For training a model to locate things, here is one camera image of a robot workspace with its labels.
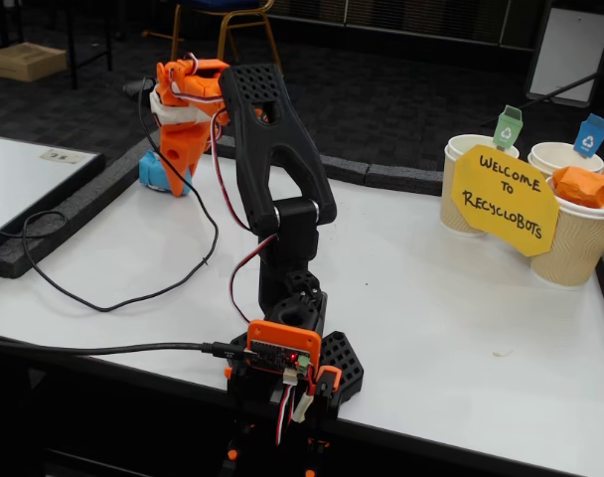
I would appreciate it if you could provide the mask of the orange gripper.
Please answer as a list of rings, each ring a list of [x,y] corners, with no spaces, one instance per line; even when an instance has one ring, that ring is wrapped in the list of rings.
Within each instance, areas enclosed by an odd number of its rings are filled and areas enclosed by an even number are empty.
[[[186,122],[159,127],[159,149],[164,156],[168,190],[173,196],[185,196],[191,189],[191,169],[196,168],[203,153],[209,149],[211,123]]]

